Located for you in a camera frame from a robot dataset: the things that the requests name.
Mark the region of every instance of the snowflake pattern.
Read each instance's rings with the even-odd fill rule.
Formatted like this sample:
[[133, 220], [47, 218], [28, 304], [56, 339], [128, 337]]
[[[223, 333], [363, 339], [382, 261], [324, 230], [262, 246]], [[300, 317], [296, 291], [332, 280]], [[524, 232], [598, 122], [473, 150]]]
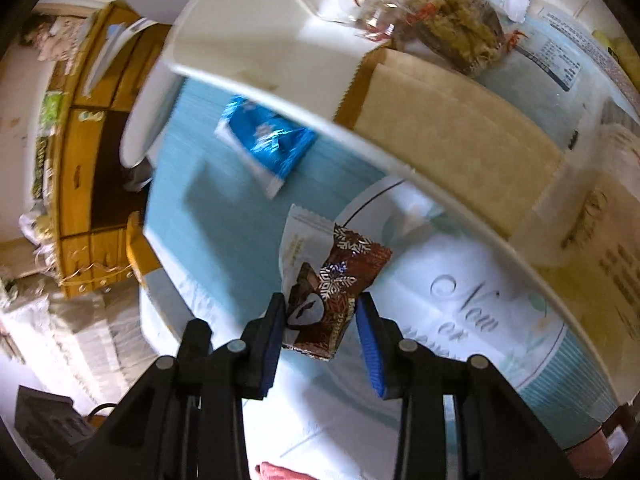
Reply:
[[334, 238], [338, 248], [344, 251], [351, 251], [353, 254], [369, 254], [371, 252], [371, 240], [344, 227], [335, 226]]
[[318, 272], [320, 278], [319, 293], [323, 300], [339, 294], [343, 289], [349, 288], [358, 280], [353, 276], [344, 276], [346, 263], [332, 264], [323, 267]]

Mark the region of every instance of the white plate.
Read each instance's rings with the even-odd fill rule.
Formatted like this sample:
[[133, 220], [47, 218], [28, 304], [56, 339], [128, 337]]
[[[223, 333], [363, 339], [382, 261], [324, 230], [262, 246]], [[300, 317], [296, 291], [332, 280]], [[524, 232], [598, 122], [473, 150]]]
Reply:
[[[344, 16], [346, 1], [309, 0], [328, 18]], [[244, 94], [414, 184], [494, 248], [518, 280], [542, 294], [606, 370], [560, 297], [505, 240], [431, 180], [332, 122], [362, 56], [375, 46], [352, 28], [311, 16], [295, 0], [191, 0], [162, 56], [174, 72]]]
[[[436, 354], [459, 360], [484, 354], [521, 390], [554, 357], [566, 335], [562, 318], [573, 320], [571, 328], [578, 323], [567, 310], [561, 317], [502, 265], [495, 250], [442, 212], [412, 184], [389, 176], [357, 196], [335, 222], [394, 251], [369, 288], [380, 316]], [[584, 336], [582, 342], [591, 344]], [[344, 346], [337, 360], [350, 353]], [[338, 378], [341, 384], [353, 380]]]

